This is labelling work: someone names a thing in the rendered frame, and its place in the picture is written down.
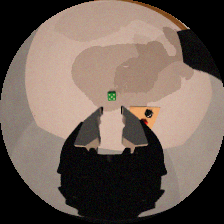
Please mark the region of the green die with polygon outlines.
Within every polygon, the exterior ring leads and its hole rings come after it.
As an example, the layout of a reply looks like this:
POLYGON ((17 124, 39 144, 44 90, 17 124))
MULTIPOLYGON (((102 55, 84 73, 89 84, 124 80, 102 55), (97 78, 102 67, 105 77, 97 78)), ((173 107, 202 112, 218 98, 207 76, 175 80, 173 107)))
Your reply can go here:
POLYGON ((108 91, 108 101, 116 100, 116 91, 108 91))

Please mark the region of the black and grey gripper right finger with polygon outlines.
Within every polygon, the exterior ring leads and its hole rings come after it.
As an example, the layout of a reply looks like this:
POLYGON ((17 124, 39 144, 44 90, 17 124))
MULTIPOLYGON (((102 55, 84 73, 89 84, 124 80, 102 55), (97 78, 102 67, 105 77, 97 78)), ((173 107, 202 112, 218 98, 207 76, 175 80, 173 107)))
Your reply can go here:
POLYGON ((122 145, 131 148, 131 153, 150 158, 158 166, 161 176, 166 175, 163 149, 155 133, 124 106, 121 106, 121 114, 125 125, 122 129, 122 145))

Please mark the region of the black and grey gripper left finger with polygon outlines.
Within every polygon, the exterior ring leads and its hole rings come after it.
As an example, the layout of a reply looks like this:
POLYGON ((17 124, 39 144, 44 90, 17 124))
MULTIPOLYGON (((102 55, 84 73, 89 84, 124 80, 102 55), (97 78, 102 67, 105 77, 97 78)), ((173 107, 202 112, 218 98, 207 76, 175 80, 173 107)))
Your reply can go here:
POLYGON ((103 107, 101 106, 83 122, 80 122, 68 136, 61 150, 57 173, 61 174, 63 166, 69 159, 79 154, 89 153, 90 148, 95 148, 98 153, 98 146, 101 144, 98 127, 101 124, 102 115, 103 107))

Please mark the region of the tan mat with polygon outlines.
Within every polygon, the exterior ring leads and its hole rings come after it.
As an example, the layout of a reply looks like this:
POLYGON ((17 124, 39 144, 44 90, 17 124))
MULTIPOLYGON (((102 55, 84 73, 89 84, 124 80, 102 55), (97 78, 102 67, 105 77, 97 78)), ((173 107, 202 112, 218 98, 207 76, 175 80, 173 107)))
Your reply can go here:
POLYGON ((158 116, 158 113, 160 111, 160 107, 143 107, 143 106, 130 106, 129 109, 130 112, 132 112, 134 115, 136 115, 138 118, 141 119, 146 119, 148 124, 147 126, 150 127, 150 129, 152 129, 155 120, 158 116), (152 112, 154 112, 152 118, 147 118, 144 113, 146 111, 146 109, 151 110, 152 112))

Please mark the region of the black die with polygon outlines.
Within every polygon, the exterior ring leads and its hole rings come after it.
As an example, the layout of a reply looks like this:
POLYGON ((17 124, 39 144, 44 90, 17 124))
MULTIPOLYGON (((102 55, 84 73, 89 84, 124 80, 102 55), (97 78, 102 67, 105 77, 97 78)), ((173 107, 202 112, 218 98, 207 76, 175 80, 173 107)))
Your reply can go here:
POLYGON ((147 118, 151 118, 153 116, 153 112, 149 109, 146 109, 144 115, 147 117, 147 118))

